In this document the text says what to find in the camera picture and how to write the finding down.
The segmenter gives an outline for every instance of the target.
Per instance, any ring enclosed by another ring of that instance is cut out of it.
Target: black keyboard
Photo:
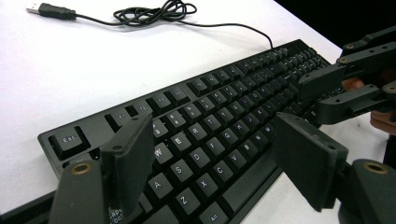
[[[132,222],[238,223],[281,174],[271,156],[274,115],[283,111],[315,124],[316,99],[298,102],[297,83],[327,65],[295,40],[42,133],[38,140],[59,177],[69,164],[98,160],[128,119],[152,113],[156,160]],[[110,213],[111,223],[121,219],[120,210]]]

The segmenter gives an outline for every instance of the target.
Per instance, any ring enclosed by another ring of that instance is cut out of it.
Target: white surface
[[[113,21],[115,10],[159,7],[163,2],[48,1],[106,21]],[[40,133],[269,49],[264,37],[243,28],[205,29],[161,22],[133,31],[83,19],[39,17],[26,12],[29,3],[0,2],[3,214],[57,187],[58,179],[37,141]],[[330,62],[341,52],[274,1],[193,3],[198,12],[187,21],[251,25],[271,36],[274,46],[301,38]],[[343,140],[354,158],[382,156],[373,148],[383,148],[387,135],[370,127],[367,117],[323,129]],[[336,213],[313,211],[282,175],[246,223],[337,223]]]

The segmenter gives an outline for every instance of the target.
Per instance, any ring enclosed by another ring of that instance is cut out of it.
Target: usb cable
[[[270,43],[271,49],[273,48],[272,40],[268,35],[253,27],[244,24],[240,24],[240,23],[196,24],[196,23],[183,21],[183,19],[187,15],[195,13],[197,11],[197,8],[195,5],[191,3],[183,3],[181,0],[167,0],[164,3],[163,7],[157,7],[157,8],[128,7],[126,9],[115,11],[113,13],[113,16],[117,20],[119,20],[119,22],[100,21],[95,18],[77,14],[75,10],[66,7],[56,7],[47,3],[32,4],[29,7],[27,7],[26,10],[30,13],[35,13],[43,17],[50,17],[63,21],[74,21],[77,17],[79,17],[85,20],[95,21],[103,25],[109,25],[109,26],[127,25],[134,28],[149,26],[156,21],[170,21],[170,22],[175,21],[197,27],[239,26],[239,27],[247,28],[249,30],[252,30],[256,33],[265,36]]]

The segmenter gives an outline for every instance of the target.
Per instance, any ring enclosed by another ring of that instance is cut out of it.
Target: usb connector
[[[43,17],[55,18],[63,21],[73,21],[76,19],[76,11],[65,7],[55,7],[47,3],[33,3],[26,10]]]

